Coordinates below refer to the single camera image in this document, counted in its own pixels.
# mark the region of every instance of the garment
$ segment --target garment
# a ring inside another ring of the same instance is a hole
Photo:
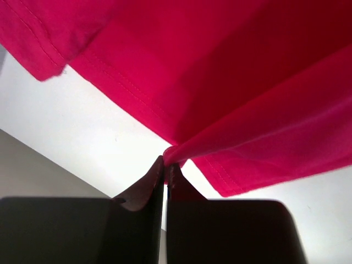
[[[352,1],[0,0],[36,78],[70,64],[223,196],[352,164]]]

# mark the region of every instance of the wrinkled fabric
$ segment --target wrinkled fabric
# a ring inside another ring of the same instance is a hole
[[[223,196],[352,164],[352,1],[0,0],[39,80],[69,63]]]

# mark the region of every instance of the red fabric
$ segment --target red fabric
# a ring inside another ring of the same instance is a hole
[[[40,80],[69,62],[166,164],[223,196],[352,164],[352,1],[71,2],[0,0],[2,43]]]

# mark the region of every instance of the red t-shirt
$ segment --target red t-shirt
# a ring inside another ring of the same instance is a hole
[[[70,64],[223,196],[352,164],[352,1],[0,0],[36,78]]]

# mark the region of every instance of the white surface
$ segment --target white surface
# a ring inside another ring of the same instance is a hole
[[[0,129],[114,196],[169,146],[70,68],[40,83],[11,56],[0,76]],[[208,198],[221,197],[188,162],[183,172]],[[255,190],[237,198],[282,201],[311,264],[352,263],[352,169]]]

